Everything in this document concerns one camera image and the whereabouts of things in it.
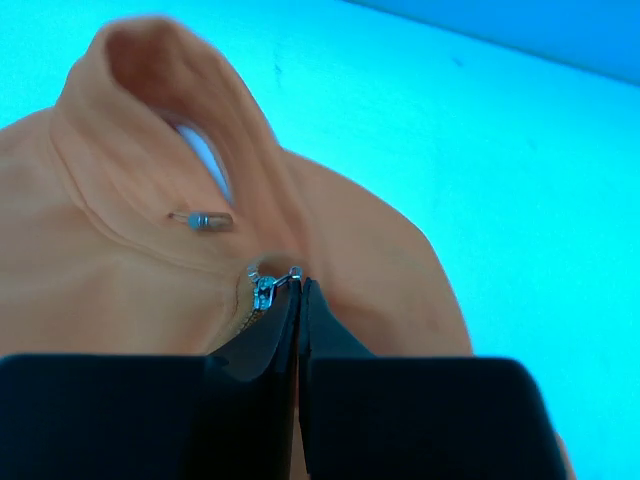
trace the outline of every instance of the blue background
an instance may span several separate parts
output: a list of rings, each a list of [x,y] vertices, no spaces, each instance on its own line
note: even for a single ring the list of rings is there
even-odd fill
[[[104,22],[177,18],[285,147],[429,237],[477,352],[532,371],[580,479],[640,479],[639,89],[339,1],[135,3],[0,0],[0,125],[52,105]]]

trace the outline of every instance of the peach fabric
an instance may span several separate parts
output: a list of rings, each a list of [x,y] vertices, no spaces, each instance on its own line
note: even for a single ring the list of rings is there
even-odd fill
[[[163,112],[208,139],[233,206]],[[472,353],[420,231],[283,149],[224,57],[168,19],[107,25],[56,105],[0,132],[0,200],[3,355],[209,352],[250,311],[246,267],[262,257],[275,273],[302,264],[376,353]],[[235,227],[196,233],[176,210]]]

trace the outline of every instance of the zipper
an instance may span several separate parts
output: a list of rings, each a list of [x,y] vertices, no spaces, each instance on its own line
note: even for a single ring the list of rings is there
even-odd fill
[[[172,212],[169,218],[185,223],[199,232],[225,231],[233,226],[233,217],[224,212]],[[259,263],[249,265],[247,275],[253,284],[253,308],[240,322],[236,335],[256,323],[271,308],[278,288],[292,280],[301,280],[302,273],[301,267],[294,266],[280,278],[262,276]]]

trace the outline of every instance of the garment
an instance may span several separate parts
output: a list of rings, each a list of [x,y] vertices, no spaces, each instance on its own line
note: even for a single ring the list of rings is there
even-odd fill
[[[233,204],[175,118],[210,141]],[[175,211],[234,227],[194,232]],[[374,353],[472,353],[422,233],[283,149],[224,57],[165,18],[104,27],[56,105],[0,132],[0,218],[3,355],[212,351],[252,308],[257,259],[276,275],[303,266]]]

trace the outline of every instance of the orange jacket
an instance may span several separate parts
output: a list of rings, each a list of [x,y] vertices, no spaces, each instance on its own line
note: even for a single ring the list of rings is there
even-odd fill
[[[225,200],[171,119],[210,142]],[[102,29],[59,101],[0,132],[0,354],[209,352],[251,311],[249,264],[301,264],[376,353],[471,355],[426,238],[284,150],[224,57],[163,18]],[[198,233],[175,211],[231,214]]]

